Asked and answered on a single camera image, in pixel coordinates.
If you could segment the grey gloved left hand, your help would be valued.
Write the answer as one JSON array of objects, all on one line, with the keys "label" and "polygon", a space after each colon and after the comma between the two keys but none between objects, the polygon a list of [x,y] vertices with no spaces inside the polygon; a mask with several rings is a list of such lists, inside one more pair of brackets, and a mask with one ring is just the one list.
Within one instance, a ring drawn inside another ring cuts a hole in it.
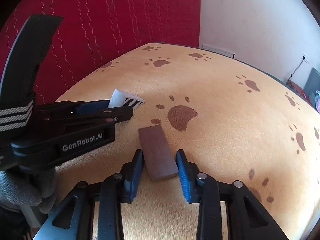
[{"label": "grey gloved left hand", "polygon": [[56,170],[25,173],[19,167],[1,172],[1,207],[18,212],[20,206],[34,206],[48,214],[55,205]]}]

